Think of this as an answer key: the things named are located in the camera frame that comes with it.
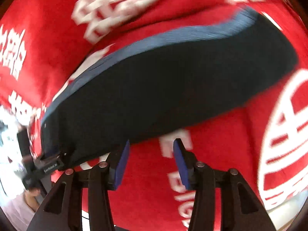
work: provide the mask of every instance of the white shirt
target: white shirt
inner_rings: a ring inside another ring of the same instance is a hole
[[[17,231],[26,231],[35,214],[26,204],[24,193],[10,200],[2,210]]]

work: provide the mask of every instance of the blue gripper pad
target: blue gripper pad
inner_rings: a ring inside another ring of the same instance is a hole
[[[187,151],[185,150],[185,147],[181,139],[176,139],[173,142],[173,154],[174,154],[177,167],[179,169],[181,181],[187,190],[193,190],[189,182],[188,165],[186,164],[185,159],[184,159],[185,152]]]
[[[115,170],[114,190],[116,190],[122,182],[123,175],[125,172],[126,164],[129,157],[129,140],[126,142],[125,148],[123,149],[119,164]]]

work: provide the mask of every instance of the red fabric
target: red fabric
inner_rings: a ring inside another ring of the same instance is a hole
[[[308,115],[305,114],[308,105],[308,40],[298,16],[282,0],[246,0],[245,3],[233,4],[229,0],[157,0],[147,10],[138,11],[142,13],[138,17],[112,27],[113,31],[96,44],[84,38],[88,24],[77,25],[71,18],[77,1],[15,0],[0,21],[3,31],[9,32],[14,28],[15,32],[21,34],[25,29],[22,40],[27,53],[23,67],[17,80],[10,75],[8,67],[0,67],[0,99],[18,113],[19,107],[15,110],[15,105],[11,106],[8,99],[15,91],[22,98],[19,106],[25,101],[31,108],[41,109],[31,132],[37,154],[40,153],[39,119],[44,107],[51,103],[54,95],[88,53],[106,49],[105,55],[108,55],[135,41],[167,30],[219,23],[229,19],[247,3],[258,12],[265,12],[281,27],[299,56],[296,72],[252,98],[243,107],[187,127],[169,137],[133,145],[123,183],[116,192],[109,193],[116,225],[136,231],[187,229],[185,226],[189,223],[194,195],[193,192],[185,191],[178,180],[170,151],[175,137],[182,138],[186,148],[215,169],[236,167],[267,209],[279,205],[293,192],[296,194],[307,186],[307,180],[303,179],[308,172],[308,157],[304,152],[306,140],[303,139],[300,146],[294,148],[292,145],[296,141],[290,142],[289,151],[275,157],[275,152],[282,150],[275,149],[275,145],[293,139],[287,132],[284,138],[279,135],[272,137],[276,127],[279,127],[274,116],[287,104],[287,99],[291,102],[294,116],[301,117],[293,119],[290,114],[282,114],[280,123],[287,122],[291,126],[287,131],[298,128],[300,138],[308,131],[305,129],[305,122],[308,121]],[[112,8],[115,9],[117,4],[119,2],[113,3]],[[300,79],[300,84],[294,87],[294,83]],[[294,88],[289,95],[288,88],[291,87]],[[303,119],[302,126],[296,125],[299,119]],[[285,161],[284,158],[292,157],[297,150],[301,150],[301,155],[292,164],[284,166],[287,162],[279,163]],[[82,164],[76,170],[94,166],[98,161],[95,159]],[[53,180],[57,180],[60,174],[55,173]],[[83,209],[87,211],[87,190],[84,190]],[[219,211],[220,207],[217,207],[217,230],[220,224]]]

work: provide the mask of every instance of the metal rivet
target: metal rivet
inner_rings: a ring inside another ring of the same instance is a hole
[[[235,168],[230,169],[230,174],[233,176],[236,176],[238,174],[238,171]]]
[[[72,173],[74,173],[74,170],[73,169],[71,169],[71,168],[69,168],[69,169],[67,169],[66,171],[65,171],[65,174],[66,175],[71,175]]]
[[[105,161],[102,161],[102,162],[100,162],[100,163],[98,164],[98,166],[101,167],[101,168],[105,168],[105,167],[108,166],[108,163],[105,162]]]
[[[204,167],[204,163],[202,162],[202,161],[198,161],[198,162],[196,162],[196,166],[197,167]]]

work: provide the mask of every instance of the black garment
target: black garment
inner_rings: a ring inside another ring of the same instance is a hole
[[[243,105],[292,71],[298,58],[264,16],[236,35],[175,43],[111,66],[49,115],[45,152],[67,167],[131,143],[202,122]]]

